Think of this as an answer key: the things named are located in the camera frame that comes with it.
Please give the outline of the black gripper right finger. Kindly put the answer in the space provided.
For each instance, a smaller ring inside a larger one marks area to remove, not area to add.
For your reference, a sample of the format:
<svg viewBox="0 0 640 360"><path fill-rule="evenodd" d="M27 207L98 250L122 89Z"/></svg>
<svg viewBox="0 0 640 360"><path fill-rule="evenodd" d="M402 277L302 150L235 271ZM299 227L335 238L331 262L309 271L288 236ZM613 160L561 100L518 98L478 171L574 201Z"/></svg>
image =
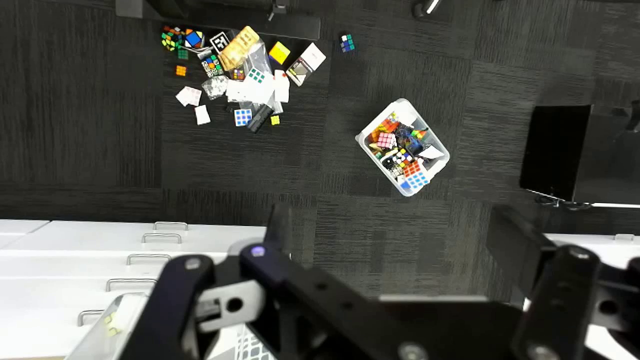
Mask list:
<svg viewBox="0 0 640 360"><path fill-rule="evenodd" d="M544 266L513 350L518 360L583 360L593 320L600 258L563 246Z"/></svg>

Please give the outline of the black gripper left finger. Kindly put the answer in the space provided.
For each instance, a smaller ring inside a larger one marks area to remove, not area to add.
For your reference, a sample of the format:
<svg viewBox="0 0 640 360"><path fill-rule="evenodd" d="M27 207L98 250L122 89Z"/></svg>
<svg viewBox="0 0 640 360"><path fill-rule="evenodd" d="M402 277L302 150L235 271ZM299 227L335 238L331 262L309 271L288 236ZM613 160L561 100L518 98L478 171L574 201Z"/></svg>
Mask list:
<svg viewBox="0 0 640 360"><path fill-rule="evenodd" d="M168 260L124 345L120 360L202 360L194 307L214 280L214 262L202 253Z"/></svg>

